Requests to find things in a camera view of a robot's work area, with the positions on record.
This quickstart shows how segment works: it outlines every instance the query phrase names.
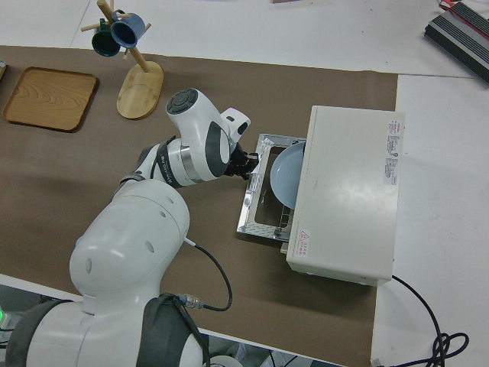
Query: wooden base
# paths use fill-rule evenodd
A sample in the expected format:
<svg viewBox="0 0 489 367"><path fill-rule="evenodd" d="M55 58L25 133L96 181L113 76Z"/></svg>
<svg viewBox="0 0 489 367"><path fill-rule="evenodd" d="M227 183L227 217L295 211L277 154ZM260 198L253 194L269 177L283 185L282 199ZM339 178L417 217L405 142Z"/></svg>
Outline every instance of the wooden base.
<svg viewBox="0 0 489 367"><path fill-rule="evenodd" d="M117 98L118 112L130 120L149 116L158 104L163 85L163 70L153 61L147 61L146 64L148 73L139 65L129 70Z"/></svg>

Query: wooden tray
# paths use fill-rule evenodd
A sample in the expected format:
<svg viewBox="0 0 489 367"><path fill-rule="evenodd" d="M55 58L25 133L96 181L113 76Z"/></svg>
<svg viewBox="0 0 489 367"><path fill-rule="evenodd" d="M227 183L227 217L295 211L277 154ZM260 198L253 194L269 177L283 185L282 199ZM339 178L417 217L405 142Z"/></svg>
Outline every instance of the wooden tray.
<svg viewBox="0 0 489 367"><path fill-rule="evenodd" d="M98 80L91 74L29 67L3 116L9 122L74 132L83 121Z"/></svg>

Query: white table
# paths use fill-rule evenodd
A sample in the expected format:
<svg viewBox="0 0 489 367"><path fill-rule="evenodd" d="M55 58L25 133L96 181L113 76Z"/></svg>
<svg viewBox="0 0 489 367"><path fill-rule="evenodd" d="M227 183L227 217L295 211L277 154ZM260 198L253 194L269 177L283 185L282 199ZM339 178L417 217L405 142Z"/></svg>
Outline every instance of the white table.
<svg viewBox="0 0 489 367"><path fill-rule="evenodd" d="M3 2L0 43L90 48L90 34L79 27L101 17L95 3ZM489 3L466 3L489 18ZM138 44L143 53L401 74L397 110L406 113L406 133L394 274L425 297L442 331L471 337L449 365L487 364L487 85L423 37L424 27L441 13L437 1L115 4L152 24ZM0 283L76 299L2 275ZM428 313L408 290L394 281L379 287L373 358L392 365L428 356L434 338Z"/></svg>

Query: mug handle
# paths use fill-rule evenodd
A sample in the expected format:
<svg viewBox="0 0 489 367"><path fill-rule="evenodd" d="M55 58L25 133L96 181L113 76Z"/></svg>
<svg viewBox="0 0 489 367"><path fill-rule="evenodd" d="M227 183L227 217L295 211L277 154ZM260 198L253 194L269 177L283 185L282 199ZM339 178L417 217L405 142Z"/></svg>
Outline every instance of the mug handle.
<svg viewBox="0 0 489 367"><path fill-rule="evenodd" d="M117 18L117 13L125 14L125 11L122 11L121 9L117 9L116 11L112 12L112 21L114 22L119 21L119 18Z"/></svg>

